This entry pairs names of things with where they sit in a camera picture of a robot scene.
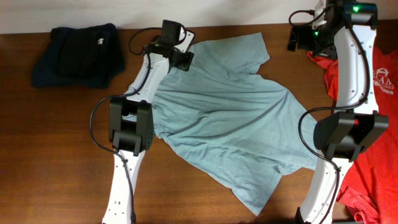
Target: black cloth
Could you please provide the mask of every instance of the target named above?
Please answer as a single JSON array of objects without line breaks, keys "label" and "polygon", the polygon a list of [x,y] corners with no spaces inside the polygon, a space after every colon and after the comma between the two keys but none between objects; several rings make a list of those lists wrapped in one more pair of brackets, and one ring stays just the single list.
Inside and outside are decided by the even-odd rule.
[{"label": "black cloth", "polygon": [[51,30],[51,43],[32,72],[34,87],[86,85],[108,87],[125,69],[118,31],[113,24]]}]

